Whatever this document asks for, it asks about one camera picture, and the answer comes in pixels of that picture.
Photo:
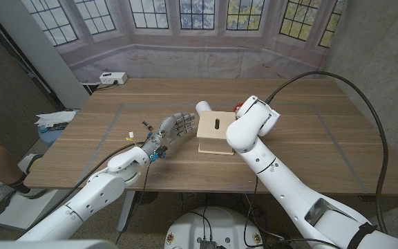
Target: wooden table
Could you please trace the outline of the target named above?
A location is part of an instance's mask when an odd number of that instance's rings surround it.
[[[25,180],[28,187],[68,189],[112,151],[143,141],[167,116],[195,112],[201,100],[231,111],[250,95],[264,100],[285,80],[128,79],[95,92]],[[382,148],[377,131],[332,80],[299,80],[271,104],[282,116],[262,138],[305,184],[325,194],[372,194]],[[384,194],[398,195],[398,156],[390,149]],[[127,190],[142,190],[145,172]],[[255,175],[237,156],[198,153],[194,135],[151,164],[146,191],[251,192]],[[258,192],[267,192],[261,183]]]

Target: power strip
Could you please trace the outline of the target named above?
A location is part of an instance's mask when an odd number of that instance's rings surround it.
[[[101,80],[101,84],[113,84],[115,80],[117,80],[118,84],[125,84],[125,81],[127,81],[128,77],[125,72],[123,73],[102,73],[101,76],[99,77]]]

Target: robotic arm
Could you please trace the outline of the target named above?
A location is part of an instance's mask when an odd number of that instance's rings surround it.
[[[71,200],[30,229],[17,241],[68,239],[94,213],[118,199],[125,187],[134,184],[140,170],[146,170],[181,136],[194,131],[194,113],[176,113],[165,118],[158,132],[141,147],[134,147],[109,160],[107,167],[94,173]]]
[[[256,173],[283,206],[304,238],[333,243],[340,248],[398,248],[398,239],[370,225],[369,220],[338,201],[310,189],[260,140],[280,114],[256,96],[236,112],[227,130],[227,142]],[[308,242],[312,248],[332,246]]]

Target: window pane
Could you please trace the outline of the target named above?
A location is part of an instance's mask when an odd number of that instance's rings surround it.
[[[129,3],[136,28],[169,28],[165,0],[129,0]]]
[[[158,28],[169,27],[169,22],[167,21],[167,14],[156,14],[156,21],[158,22]]]
[[[249,30],[257,30],[259,29],[259,24],[260,24],[260,16],[251,16],[249,18],[249,24],[248,24],[248,29]]]
[[[58,0],[46,0],[46,4],[49,8],[61,7]]]
[[[258,30],[264,0],[229,0],[227,30]]]
[[[204,15],[204,29],[214,29],[214,15]]]
[[[75,32],[70,25],[65,25],[61,27],[61,31],[64,34],[64,37],[67,39],[68,42],[76,40]]]
[[[180,12],[182,14],[191,13],[191,2],[190,0],[179,0]]]
[[[105,3],[105,0],[95,0],[95,4],[96,4],[97,10],[99,10],[99,13],[101,14],[101,16],[110,14],[110,12],[108,11],[107,5]]]
[[[51,10],[51,12],[59,26],[68,24],[68,19],[66,18],[66,14],[64,14],[62,8],[55,8]]]
[[[239,23],[238,23],[239,30],[248,29],[248,18],[249,18],[249,15],[240,15],[239,16]]]
[[[193,7],[193,14],[202,14],[202,0],[191,0],[191,6]]]
[[[306,41],[316,19],[319,0],[290,0],[280,34]]]
[[[204,0],[204,14],[214,14],[214,0]]]
[[[153,6],[153,0],[142,0],[142,6],[144,6],[145,13],[154,13],[155,8]]]
[[[228,2],[228,15],[239,14],[240,0],[229,0]]]
[[[87,1],[87,2],[84,2],[84,3],[85,3],[85,5],[86,5],[86,7],[87,7],[87,9],[88,9],[88,12],[90,13],[90,16],[91,16],[91,17],[98,17],[98,16],[100,16],[100,13],[97,11],[95,2],[93,2],[93,1]]]
[[[49,10],[40,12],[39,15],[41,16],[48,29],[58,27],[58,24],[56,23],[55,19],[52,16],[52,13]]]
[[[181,28],[192,28],[190,14],[181,14],[180,15],[180,27]]]
[[[167,13],[167,9],[165,7],[165,0],[153,0],[155,4],[156,13]]]
[[[192,16],[193,28],[202,28],[202,15]]]
[[[337,24],[340,20],[340,16],[343,10],[344,0],[337,0],[334,9],[332,10],[331,17],[329,22],[327,23],[325,32],[323,33],[320,46],[324,46],[329,48],[331,45],[331,39],[334,36],[334,31],[336,30]]]
[[[55,38],[57,45],[65,44],[67,42],[64,34],[62,34],[59,28],[53,28],[52,30],[50,30],[50,33],[52,33],[53,38]]]
[[[156,23],[156,15],[155,14],[147,14],[145,13],[146,26],[148,28],[157,28],[158,24]]]
[[[252,0],[241,0],[240,7],[239,7],[239,14],[240,15],[249,15],[252,9]]]
[[[96,26],[95,26],[95,23],[93,22],[92,19],[86,20],[86,25],[87,25],[87,27],[88,27],[88,29],[90,30],[90,33],[91,33],[92,35],[98,33],[97,28],[96,28]]]
[[[144,14],[135,13],[133,17],[135,18],[136,28],[146,28]]]
[[[134,12],[144,12],[142,9],[141,0],[130,0],[131,11]]]
[[[111,21],[110,15],[102,17],[102,21],[104,21],[104,24],[105,24],[107,30],[114,30],[115,29],[115,25]]]
[[[77,3],[79,12],[86,21],[87,27],[92,35],[115,30],[115,24],[111,19],[105,0],[79,0]]]
[[[227,30],[236,30],[238,28],[238,16],[229,15],[227,20]]]

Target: windowsill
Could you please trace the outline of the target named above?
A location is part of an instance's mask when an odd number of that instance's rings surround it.
[[[83,46],[86,46],[86,45],[87,45],[87,43],[83,39],[77,39],[77,40],[69,42],[67,44],[62,44],[62,45],[56,46],[55,48],[58,53],[67,53],[72,50],[82,48]]]
[[[262,31],[259,30],[225,30],[226,37],[261,37]]]
[[[169,28],[135,28],[135,35],[173,35]]]
[[[216,29],[213,30],[195,30],[195,29],[181,29],[179,35],[185,36],[217,36],[218,31]]]
[[[107,32],[102,32],[100,34],[95,34],[92,35],[93,37],[93,41],[94,42],[100,42],[100,41],[104,41],[105,39],[111,39],[111,38],[115,38],[115,37],[121,37],[124,34],[121,33],[118,30],[111,30],[111,31],[107,31]]]

